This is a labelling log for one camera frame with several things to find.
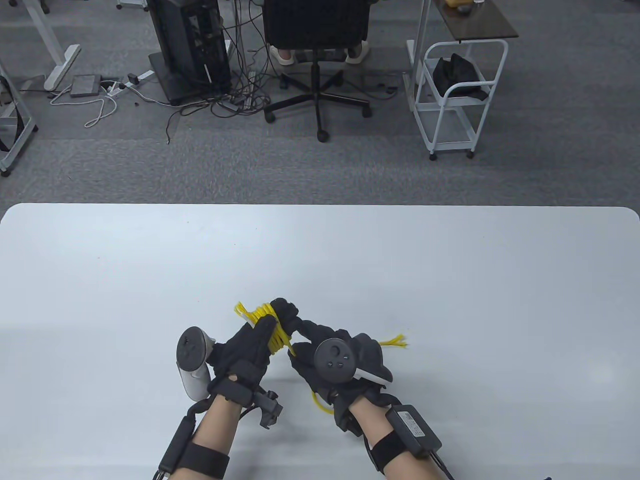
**black bag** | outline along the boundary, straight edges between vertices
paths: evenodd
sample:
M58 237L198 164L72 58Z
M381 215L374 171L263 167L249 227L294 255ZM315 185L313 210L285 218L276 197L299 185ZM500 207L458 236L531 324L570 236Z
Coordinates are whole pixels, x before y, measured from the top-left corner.
M451 55L451 61L440 58L436 68L433 70L433 82L442 97L456 83L477 82L479 80L480 77L478 77L473 64L456 53ZM450 97L473 97L480 101L486 100L488 96L479 86L457 88L450 94Z

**forearm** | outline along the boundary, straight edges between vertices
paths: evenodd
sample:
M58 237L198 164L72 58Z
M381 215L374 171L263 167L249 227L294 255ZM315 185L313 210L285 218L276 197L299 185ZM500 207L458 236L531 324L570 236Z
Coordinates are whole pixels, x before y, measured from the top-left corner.
M371 447L393 431L385 414L386 408L373 405L364 397L350 407ZM384 471L387 480L440 480L440 474L431 460L418 460L404 452L387 463Z
M228 455L236 435L241 408L221 395L216 396L193 436L193 443ZM187 468L178 468L171 475L171 480L211 480L211 477Z

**yellow rope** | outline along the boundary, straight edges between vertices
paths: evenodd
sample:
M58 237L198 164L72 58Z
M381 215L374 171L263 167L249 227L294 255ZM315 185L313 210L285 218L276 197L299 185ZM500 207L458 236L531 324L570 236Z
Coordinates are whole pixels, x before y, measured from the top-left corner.
M400 348L406 348L407 345L409 345L407 342L405 342L404 340L406 339L406 337L404 335L398 335L396 338L389 340L388 342L379 342L381 346L383 347L400 347Z
M329 415L333 415L333 408L329 408L327 406L324 406L322 403L320 403L320 400L318 400L317 395L318 395L317 393L311 390L311 398L314 400L316 407L318 407L323 412L328 413Z
M269 303L265 303L259 306L253 312L249 312L242 303L238 302L238 304L234 308L234 312L236 312L239 316L244 318L247 322L249 322L252 325L255 325L256 323L258 323L258 320L264 317L265 315L273 315L277 320L278 324L276 325L276 329L273 332L273 336L271 337L271 340L269 340L269 351L273 355L278 350L284 347L288 347L289 351L291 352L291 355L295 356L296 352L294 352L293 348L291 347L291 337L287 335L287 333L282 328L282 325L280 325L280 319L278 318L278 316L276 315L276 312L273 310L273 307ZM407 342L405 342L405 340L406 340L406 337L404 335L398 335L394 339L391 339L386 342L379 342L379 343L383 347L406 348L408 344ZM320 403L320 400L318 400L315 392L312 391L311 396L314 399L314 403L320 410L322 410L325 413L328 413L329 415L333 415L333 410L331 408L324 406L322 403Z
M280 325L280 319L269 303L265 303L259 306L253 312L249 312L242 303L238 302L234 311L252 325L258 323L258 320L265 315L273 315L278 324L276 325L276 329L273 331L271 340L269 340L269 351L273 355L281 348L288 347L291 355L296 355L296 352L294 352L293 348L291 347L291 337L287 335L287 333L282 328L282 325Z

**white table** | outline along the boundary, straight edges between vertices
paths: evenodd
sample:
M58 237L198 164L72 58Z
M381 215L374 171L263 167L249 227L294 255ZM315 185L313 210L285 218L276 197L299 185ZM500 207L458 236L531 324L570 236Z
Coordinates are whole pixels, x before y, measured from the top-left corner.
M620 208L18 205L0 223L0 463L151 478L189 400L175 343L235 302L397 333L392 392L458 480L640 476L640 223ZM231 479L372 479L273 358L284 412L242 421Z

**chair wheel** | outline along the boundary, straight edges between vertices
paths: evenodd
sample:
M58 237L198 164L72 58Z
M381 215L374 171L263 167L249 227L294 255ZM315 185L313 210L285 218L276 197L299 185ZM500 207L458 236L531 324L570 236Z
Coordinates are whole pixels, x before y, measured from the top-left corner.
M327 140L329 140L329 132L325 130L318 130L318 141L324 143Z

